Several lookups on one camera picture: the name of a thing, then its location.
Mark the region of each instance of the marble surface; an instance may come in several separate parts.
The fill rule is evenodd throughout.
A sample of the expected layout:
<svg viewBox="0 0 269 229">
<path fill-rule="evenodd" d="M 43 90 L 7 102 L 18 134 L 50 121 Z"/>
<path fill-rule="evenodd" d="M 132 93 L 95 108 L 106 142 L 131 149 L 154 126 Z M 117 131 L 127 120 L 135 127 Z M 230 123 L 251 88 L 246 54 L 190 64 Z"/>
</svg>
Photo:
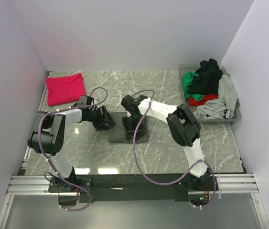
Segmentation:
<svg viewBox="0 0 269 229">
<path fill-rule="evenodd" d="M 104 102 L 109 112 L 124 111 L 121 99 L 142 89 L 154 89 L 154 100 L 171 105 L 182 103 L 177 71 L 80 71 L 86 94 L 97 86 L 105 87 L 109 96 Z M 78 72 L 53 72 L 50 77 Z M 97 90 L 100 101 L 105 93 Z M 47 94 L 43 111 L 65 108 L 70 104 L 48 107 Z M 188 168 L 183 149 L 173 140 L 166 123 L 148 117 L 149 141 L 137 144 L 137 156 L 146 173 L 182 173 Z M 201 146 L 205 160 L 215 172 L 243 172 L 230 124 L 204 124 Z M 108 132 L 97 132 L 92 123 L 72 124 L 65 129 L 64 152 L 78 174 L 137 174 L 131 144 L 108 142 Z M 40 154 L 31 152 L 26 175 L 43 175 L 49 165 Z"/>
</svg>

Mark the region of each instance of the white wall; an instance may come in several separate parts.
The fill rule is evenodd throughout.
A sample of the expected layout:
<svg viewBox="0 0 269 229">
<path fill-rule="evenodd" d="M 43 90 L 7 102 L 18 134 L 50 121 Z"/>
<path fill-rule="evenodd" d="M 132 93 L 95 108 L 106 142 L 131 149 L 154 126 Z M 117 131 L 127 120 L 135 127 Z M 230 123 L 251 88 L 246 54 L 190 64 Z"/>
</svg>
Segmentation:
<svg viewBox="0 0 269 229">
<path fill-rule="evenodd" d="M 253 0 L 9 0 L 47 70 L 176 70 L 224 57 Z"/>
<path fill-rule="evenodd" d="M 241 122 L 233 126 L 237 146 L 269 218 L 269 0 L 254 1 L 222 65 L 241 104 Z"/>
<path fill-rule="evenodd" d="M 0 209 L 21 166 L 46 72 L 12 8 L 0 0 Z"/>
</svg>

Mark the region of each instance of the black mat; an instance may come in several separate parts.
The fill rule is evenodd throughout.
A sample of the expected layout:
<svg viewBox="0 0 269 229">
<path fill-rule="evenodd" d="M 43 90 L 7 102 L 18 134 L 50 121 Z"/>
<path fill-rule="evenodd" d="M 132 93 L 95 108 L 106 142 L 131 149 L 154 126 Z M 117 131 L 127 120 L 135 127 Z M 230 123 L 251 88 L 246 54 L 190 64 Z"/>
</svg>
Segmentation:
<svg viewBox="0 0 269 229">
<path fill-rule="evenodd" d="M 126 140 L 126 134 L 123 126 L 123 122 L 121 121 L 122 117 L 127 116 L 127 112 L 110 112 L 111 118 L 116 123 L 116 126 L 112 129 L 108 130 L 109 142 L 111 143 L 130 143 L 132 144 L 133 140 Z M 143 143 L 148 141 L 148 129 L 147 129 L 147 119 L 144 118 L 143 125 L 146 129 L 146 134 L 142 136 L 140 139 L 136 140 L 136 143 Z"/>
</svg>

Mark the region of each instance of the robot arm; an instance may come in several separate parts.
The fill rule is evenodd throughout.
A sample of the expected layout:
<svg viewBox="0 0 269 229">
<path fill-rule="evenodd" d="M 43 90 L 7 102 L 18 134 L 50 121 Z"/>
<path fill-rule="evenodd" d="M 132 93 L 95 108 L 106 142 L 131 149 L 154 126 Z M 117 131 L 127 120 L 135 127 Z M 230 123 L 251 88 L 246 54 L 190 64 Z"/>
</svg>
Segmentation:
<svg viewBox="0 0 269 229">
<path fill-rule="evenodd" d="M 133 136 L 133 130 L 142 117 L 142 114 L 148 109 L 150 101 L 151 99 L 144 95 L 136 99 L 130 95 L 123 98 L 121 104 L 128 111 L 127 117 L 123 118 L 123 124 L 128 137 Z M 181 104 L 180 106 L 174 106 L 151 101 L 151 108 L 147 115 L 168 124 L 173 139 L 182 146 L 189 166 L 197 160 L 204 159 L 199 138 L 201 126 L 187 105 Z M 204 163 L 197 164 L 190 171 L 196 177 L 201 177 L 206 172 L 207 166 Z"/>
<path fill-rule="evenodd" d="M 83 95 L 73 107 L 91 104 L 94 104 L 94 99 L 90 96 Z M 28 146 L 33 148 L 37 153 L 41 153 L 38 141 L 39 123 L 46 113 L 42 111 L 37 112 L 28 137 Z M 100 108 L 75 108 L 52 114 L 44 120 L 42 125 L 41 139 L 46 155 L 50 158 L 60 175 L 63 178 L 69 178 L 71 182 L 74 182 L 75 170 L 68 163 L 61 149 L 64 142 L 65 127 L 82 121 L 92 122 L 95 130 L 108 130 L 111 126 L 115 125 L 105 106 L 101 106 Z"/>
</svg>

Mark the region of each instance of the plastic tray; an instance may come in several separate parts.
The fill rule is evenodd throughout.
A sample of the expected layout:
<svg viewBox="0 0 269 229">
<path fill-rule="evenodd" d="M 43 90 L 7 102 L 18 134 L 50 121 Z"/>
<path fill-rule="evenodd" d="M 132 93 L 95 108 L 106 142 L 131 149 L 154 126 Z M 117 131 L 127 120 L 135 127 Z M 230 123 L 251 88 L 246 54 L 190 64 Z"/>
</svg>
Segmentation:
<svg viewBox="0 0 269 229">
<path fill-rule="evenodd" d="M 184 77 L 185 73 L 187 71 L 196 71 L 198 68 L 200 68 L 199 64 L 180 64 L 178 66 L 178 73 L 179 73 L 179 79 L 180 79 L 180 84 L 179 84 L 179 91 L 180 91 L 180 96 L 182 98 L 182 101 L 186 104 L 188 102 L 185 100 L 184 97 L 184 90 L 183 90 L 183 85 L 182 85 L 182 78 Z M 219 65 L 219 69 L 222 71 L 223 74 L 229 75 L 226 72 L 226 69 Z M 196 106 L 190 106 L 191 111 L 195 111 L 197 109 Z M 240 111 L 239 111 L 239 102 L 237 100 L 236 106 L 235 106 L 235 111 L 234 115 L 231 119 L 198 119 L 200 123 L 210 123 L 210 124 L 222 124 L 222 123 L 231 123 L 239 120 L 241 117 Z"/>
</svg>

